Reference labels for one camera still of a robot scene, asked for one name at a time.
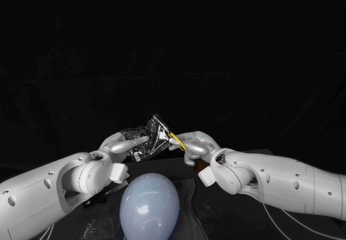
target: white balloon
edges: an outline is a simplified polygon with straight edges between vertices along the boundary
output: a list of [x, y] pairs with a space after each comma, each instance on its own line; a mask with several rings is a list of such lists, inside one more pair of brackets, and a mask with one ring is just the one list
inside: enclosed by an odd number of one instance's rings
[[120, 223], [127, 240], [167, 240], [179, 219], [179, 194], [172, 181], [146, 173], [127, 186]]

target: yellow tab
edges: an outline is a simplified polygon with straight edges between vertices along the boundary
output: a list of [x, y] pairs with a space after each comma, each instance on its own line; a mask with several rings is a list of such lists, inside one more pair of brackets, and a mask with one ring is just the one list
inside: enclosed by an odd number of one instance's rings
[[180, 139], [177, 138], [177, 136], [170, 132], [169, 135], [176, 139], [176, 141], [179, 142], [180, 146], [179, 148], [182, 149], [183, 152], [188, 151], [188, 147], [185, 146], [185, 144], [182, 143]]

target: black background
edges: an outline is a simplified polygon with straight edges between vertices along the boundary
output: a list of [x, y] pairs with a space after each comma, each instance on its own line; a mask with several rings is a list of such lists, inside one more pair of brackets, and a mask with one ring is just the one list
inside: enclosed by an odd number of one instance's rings
[[[28, 171], [159, 113], [176, 134], [340, 174], [346, 10], [118, 1], [2, 22], [0, 166]], [[156, 159], [180, 157], [164, 151]]]

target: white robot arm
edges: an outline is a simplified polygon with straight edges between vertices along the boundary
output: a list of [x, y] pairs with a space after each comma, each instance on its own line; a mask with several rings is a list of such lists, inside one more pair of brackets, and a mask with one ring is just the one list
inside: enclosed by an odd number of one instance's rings
[[128, 150], [149, 137], [127, 140], [120, 132], [97, 151], [77, 153], [0, 183], [0, 239], [40, 234], [111, 182], [121, 184]]
[[[206, 187], [215, 182], [232, 195], [245, 194], [261, 203], [294, 213], [346, 221], [346, 176], [281, 156], [221, 148], [201, 131], [176, 136], [188, 151], [185, 163], [202, 158], [209, 166], [199, 172]], [[179, 146], [170, 139], [170, 150]]]

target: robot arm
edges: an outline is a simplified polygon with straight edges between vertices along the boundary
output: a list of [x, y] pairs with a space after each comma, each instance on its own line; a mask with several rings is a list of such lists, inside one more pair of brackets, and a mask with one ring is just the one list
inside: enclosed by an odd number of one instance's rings
[[33, 238], [113, 181], [121, 184], [128, 177], [121, 163], [127, 151], [147, 140], [126, 141], [118, 132], [97, 151], [77, 153], [2, 182], [2, 240]]
[[[286, 211], [346, 221], [345, 175], [287, 157], [221, 149], [212, 137], [201, 131], [177, 137], [189, 149], [185, 163], [195, 164], [192, 159], [196, 156], [209, 163], [198, 174], [206, 187], [218, 183], [229, 194], [245, 194]], [[177, 143], [175, 140], [170, 143], [173, 150]]]

